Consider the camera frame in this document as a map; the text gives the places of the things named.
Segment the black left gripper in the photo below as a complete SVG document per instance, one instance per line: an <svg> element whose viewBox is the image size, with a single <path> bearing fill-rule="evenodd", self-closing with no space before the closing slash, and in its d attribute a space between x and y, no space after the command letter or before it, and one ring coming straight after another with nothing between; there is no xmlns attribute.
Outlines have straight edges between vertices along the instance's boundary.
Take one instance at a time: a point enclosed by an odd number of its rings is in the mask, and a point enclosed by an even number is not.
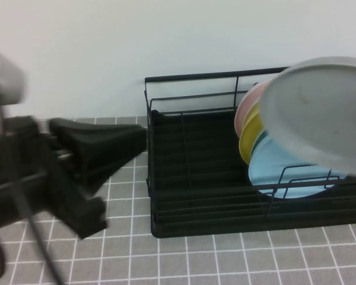
<svg viewBox="0 0 356 285"><path fill-rule="evenodd" d="M15 172L32 215L47 211L85 239L107 227L106 205L95 197L101 186L147 146L147 130L137 124L95 125L55 118L49 131L74 154L74 180L63 170L31 117L8 118L11 130L4 149L0 135L0 228L23 219L12 196L13 182L5 157L15 162Z"/></svg>

